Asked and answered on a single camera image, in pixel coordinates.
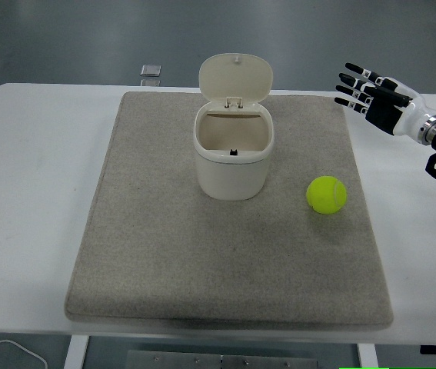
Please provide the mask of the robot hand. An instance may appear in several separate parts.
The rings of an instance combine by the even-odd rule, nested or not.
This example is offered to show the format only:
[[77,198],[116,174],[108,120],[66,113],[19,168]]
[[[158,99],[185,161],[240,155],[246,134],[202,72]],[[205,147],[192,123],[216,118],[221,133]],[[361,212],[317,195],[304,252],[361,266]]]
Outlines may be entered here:
[[334,101],[362,115],[366,121],[390,135],[407,135],[422,142],[429,124],[436,121],[436,111],[429,108],[422,95],[401,82],[347,63],[353,74],[341,73],[336,89],[344,97]]

